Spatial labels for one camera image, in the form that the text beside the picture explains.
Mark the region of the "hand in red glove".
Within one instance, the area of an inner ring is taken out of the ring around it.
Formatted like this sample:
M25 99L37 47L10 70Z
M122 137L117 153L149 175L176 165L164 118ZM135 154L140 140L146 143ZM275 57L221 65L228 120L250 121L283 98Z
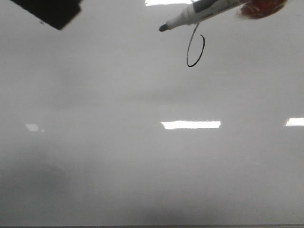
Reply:
M263 19L279 12L287 2L287 0L247 0L237 10L237 16L242 19Z

